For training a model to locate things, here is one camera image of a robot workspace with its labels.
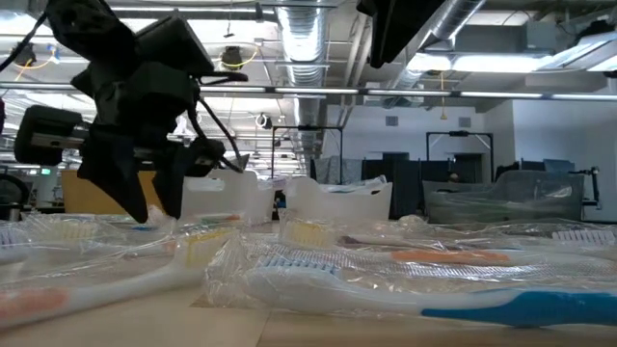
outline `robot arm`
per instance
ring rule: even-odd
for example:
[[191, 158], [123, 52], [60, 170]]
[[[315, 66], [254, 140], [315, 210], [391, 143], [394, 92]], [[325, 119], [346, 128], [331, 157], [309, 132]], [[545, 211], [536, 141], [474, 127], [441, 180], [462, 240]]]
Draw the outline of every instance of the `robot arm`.
[[207, 175], [226, 162], [226, 150], [200, 129], [189, 146], [169, 141], [168, 134], [184, 112], [199, 127], [196, 105], [204, 103], [203, 77], [220, 76], [220, 82], [227, 82], [247, 81], [247, 76], [215, 71], [191, 27], [176, 16], [133, 33], [102, 0], [50, 0], [44, 15], [56, 40], [90, 61], [71, 85], [94, 100], [97, 115], [86, 124], [74, 112], [29, 108], [17, 133], [15, 158], [55, 166], [63, 149], [79, 149], [83, 163], [78, 176], [140, 223], [148, 218], [148, 209], [137, 173], [151, 163], [163, 208], [179, 218], [184, 176]]

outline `ceiling duct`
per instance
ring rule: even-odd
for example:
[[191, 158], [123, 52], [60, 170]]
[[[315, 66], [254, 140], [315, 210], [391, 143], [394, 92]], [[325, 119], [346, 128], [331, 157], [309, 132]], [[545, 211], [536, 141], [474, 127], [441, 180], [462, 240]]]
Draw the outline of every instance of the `ceiling duct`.
[[[448, 0], [426, 22], [406, 49], [413, 49], [414, 55], [425, 48], [432, 50], [454, 49], [456, 35], [463, 29], [471, 17], [480, 10], [486, 0]], [[404, 68], [397, 79], [390, 85], [391, 89], [408, 90], [413, 88], [425, 71]], [[384, 97], [385, 108], [408, 107], [413, 100], [407, 97]]]
[[[287, 67], [289, 83], [293, 87], [322, 87], [325, 78], [323, 63], [326, 58], [326, 10], [311, 7], [276, 8], [282, 32], [284, 58], [293, 64]], [[294, 118], [298, 125], [324, 126], [327, 115], [323, 112], [321, 98], [295, 98]], [[300, 134], [300, 150], [320, 148], [315, 138], [323, 134]]]

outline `desk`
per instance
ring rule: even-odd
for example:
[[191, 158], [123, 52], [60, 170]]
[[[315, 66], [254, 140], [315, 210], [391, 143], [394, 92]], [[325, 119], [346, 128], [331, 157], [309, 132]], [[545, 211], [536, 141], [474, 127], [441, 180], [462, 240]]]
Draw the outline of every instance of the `desk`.
[[566, 346], [613, 347], [617, 329], [518, 330], [458, 321], [374, 320], [191, 307], [167, 292], [0, 333], [2, 347]]

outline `blue toothbrush handle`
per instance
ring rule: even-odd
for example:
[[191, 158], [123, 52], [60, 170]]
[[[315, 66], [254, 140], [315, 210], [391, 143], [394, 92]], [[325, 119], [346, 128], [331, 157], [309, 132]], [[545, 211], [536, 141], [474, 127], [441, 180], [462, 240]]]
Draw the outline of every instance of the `blue toothbrush handle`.
[[561, 324], [617, 326], [617, 296], [610, 293], [526, 291], [499, 307], [427, 308], [421, 313], [427, 317], [463, 319], [518, 328]]

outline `white plastic bin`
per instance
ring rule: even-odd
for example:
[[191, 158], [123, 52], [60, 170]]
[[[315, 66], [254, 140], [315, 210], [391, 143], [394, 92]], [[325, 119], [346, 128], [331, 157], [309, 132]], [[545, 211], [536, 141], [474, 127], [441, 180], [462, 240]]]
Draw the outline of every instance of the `white plastic bin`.
[[392, 184], [370, 191], [328, 193], [310, 178], [291, 180], [285, 189], [287, 208], [303, 219], [366, 219], [387, 221]]
[[241, 214], [246, 221], [272, 220], [274, 189], [257, 182], [253, 172], [213, 170], [207, 177], [184, 179], [182, 219], [216, 214]]

